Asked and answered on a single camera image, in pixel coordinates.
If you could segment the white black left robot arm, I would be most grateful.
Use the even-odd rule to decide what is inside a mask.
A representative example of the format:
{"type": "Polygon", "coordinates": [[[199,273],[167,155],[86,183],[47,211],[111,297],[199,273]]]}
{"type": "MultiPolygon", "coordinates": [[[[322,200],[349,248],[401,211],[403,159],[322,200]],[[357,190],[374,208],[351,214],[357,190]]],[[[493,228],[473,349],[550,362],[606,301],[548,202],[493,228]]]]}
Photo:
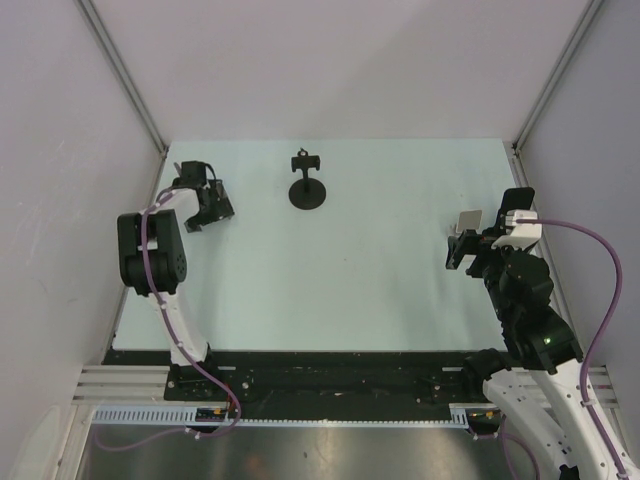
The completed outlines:
{"type": "Polygon", "coordinates": [[[182,235],[234,216],[223,181],[212,165],[186,161],[146,209],[117,219],[119,272],[124,285],[145,298],[164,327],[171,363],[203,364],[210,347],[181,292],[188,274],[182,235]]]}

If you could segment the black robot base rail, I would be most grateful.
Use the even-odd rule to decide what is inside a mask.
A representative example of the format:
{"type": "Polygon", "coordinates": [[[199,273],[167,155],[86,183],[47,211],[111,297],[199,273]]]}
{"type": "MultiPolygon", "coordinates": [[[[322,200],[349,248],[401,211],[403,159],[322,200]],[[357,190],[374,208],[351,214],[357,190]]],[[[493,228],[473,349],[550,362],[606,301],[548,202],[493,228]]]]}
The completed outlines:
{"type": "Polygon", "coordinates": [[[168,368],[171,401],[238,398],[244,420],[394,422],[447,420],[453,404],[487,399],[465,375],[465,351],[216,352],[203,367],[176,367],[162,350],[107,352],[106,366],[168,368]]]}

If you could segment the black round-base phone stand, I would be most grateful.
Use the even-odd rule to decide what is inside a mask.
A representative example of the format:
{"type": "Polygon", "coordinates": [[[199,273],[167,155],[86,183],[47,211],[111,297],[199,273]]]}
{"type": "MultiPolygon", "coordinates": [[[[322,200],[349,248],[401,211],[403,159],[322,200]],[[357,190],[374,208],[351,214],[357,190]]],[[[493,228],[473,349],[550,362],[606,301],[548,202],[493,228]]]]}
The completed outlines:
{"type": "Polygon", "coordinates": [[[289,188],[288,197],[291,204],[300,210],[314,210],[320,207],[326,200],[326,188],[324,184],[312,178],[310,170],[319,171],[321,159],[319,155],[311,155],[304,148],[300,148],[297,154],[291,158],[291,169],[295,173],[300,171],[302,178],[296,180],[289,188]]]}

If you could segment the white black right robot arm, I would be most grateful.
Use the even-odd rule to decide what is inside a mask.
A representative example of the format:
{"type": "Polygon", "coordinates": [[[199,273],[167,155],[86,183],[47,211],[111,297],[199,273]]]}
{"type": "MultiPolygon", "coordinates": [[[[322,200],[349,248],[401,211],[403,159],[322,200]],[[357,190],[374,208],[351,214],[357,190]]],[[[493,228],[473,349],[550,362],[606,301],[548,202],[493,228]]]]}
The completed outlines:
{"type": "Polygon", "coordinates": [[[521,434],[538,475],[636,479],[639,468],[604,415],[579,342],[550,305],[549,267],[531,250],[500,228],[448,239],[446,268],[471,256],[466,273],[483,282],[507,348],[468,357],[462,391],[498,407],[521,434]]]}

